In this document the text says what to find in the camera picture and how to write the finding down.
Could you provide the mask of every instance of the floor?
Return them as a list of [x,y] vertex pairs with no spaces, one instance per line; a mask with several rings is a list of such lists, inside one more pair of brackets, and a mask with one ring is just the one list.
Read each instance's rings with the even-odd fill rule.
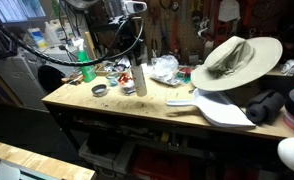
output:
[[88,167],[46,112],[0,105],[0,142]]

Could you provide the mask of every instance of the hat crown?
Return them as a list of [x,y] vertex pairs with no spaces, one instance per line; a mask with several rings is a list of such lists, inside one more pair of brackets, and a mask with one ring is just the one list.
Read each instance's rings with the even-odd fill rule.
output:
[[253,55],[245,39],[233,36],[209,54],[204,66],[217,76],[229,75],[246,67]]

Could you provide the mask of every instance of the pegboard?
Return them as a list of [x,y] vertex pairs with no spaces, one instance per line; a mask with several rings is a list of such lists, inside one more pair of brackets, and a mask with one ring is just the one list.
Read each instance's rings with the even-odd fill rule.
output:
[[[166,6],[170,3],[170,0],[162,0],[163,4]],[[152,17],[149,13],[149,10],[139,14],[145,21],[144,23],[144,32],[145,32],[145,40],[148,49],[148,57],[149,60],[152,58],[152,50],[151,50],[151,39],[156,39],[158,48],[157,55],[160,56],[161,52],[161,33],[160,33],[160,21],[163,24],[166,23],[167,26],[167,43],[169,50],[171,49],[172,42],[172,27],[174,23],[175,16],[178,17],[178,42],[181,49],[181,60],[180,64],[186,65],[189,64],[189,53],[196,53],[199,55],[200,59],[202,59],[204,42],[202,39],[198,39],[194,34],[193,24],[191,20],[192,16],[192,2],[190,0],[186,0],[187,3],[187,11],[186,18],[183,21],[182,16],[182,0],[176,0],[179,4],[179,9],[174,12],[172,10],[163,9],[158,0],[149,0],[149,9],[150,8],[159,8],[160,9],[160,18],[156,22],[156,25],[153,25]]]

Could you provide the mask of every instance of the red object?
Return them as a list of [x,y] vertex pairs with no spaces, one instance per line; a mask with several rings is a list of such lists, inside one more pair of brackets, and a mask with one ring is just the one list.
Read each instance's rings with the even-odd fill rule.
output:
[[185,157],[141,148],[133,173],[140,179],[189,180],[189,169],[189,161]]

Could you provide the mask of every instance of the wide-brimmed hat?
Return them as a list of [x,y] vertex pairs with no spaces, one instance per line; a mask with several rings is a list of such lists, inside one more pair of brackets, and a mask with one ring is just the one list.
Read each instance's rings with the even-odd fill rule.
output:
[[270,37],[233,36],[209,54],[191,73],[199,89],[223,91],[247,84],[273,69],[282,55],[281,43]]

